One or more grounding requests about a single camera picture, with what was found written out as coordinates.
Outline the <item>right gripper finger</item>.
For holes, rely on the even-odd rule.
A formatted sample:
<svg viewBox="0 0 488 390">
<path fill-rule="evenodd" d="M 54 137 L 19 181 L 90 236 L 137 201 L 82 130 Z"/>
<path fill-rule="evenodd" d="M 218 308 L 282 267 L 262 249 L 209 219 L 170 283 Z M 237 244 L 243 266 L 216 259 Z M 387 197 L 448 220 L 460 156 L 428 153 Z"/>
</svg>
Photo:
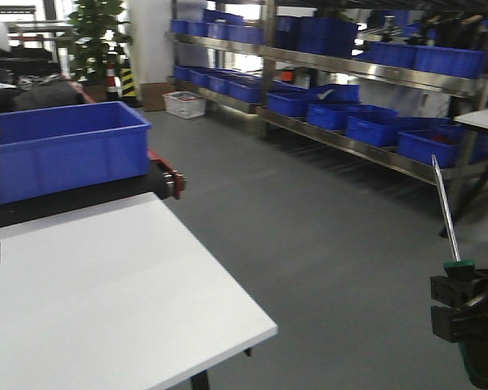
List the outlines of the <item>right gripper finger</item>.
<svg viewBox="0 0 488 390">
<path fill-rule="evenodd" d="M 467 310 L 467 301 L 473 297 L 474 287 L 479 279 L 477 270 L 488 269 L 448 268 L 446 275 L 433 276 L 430 279 L 431 297 L 439 305 L 432 306 Z"/>
<path fill-rule="evenodd" d="M 433 334 L 448 342 L 488 342 L 487 312 L 432 306 L 430 318 Z"/>
</svg>

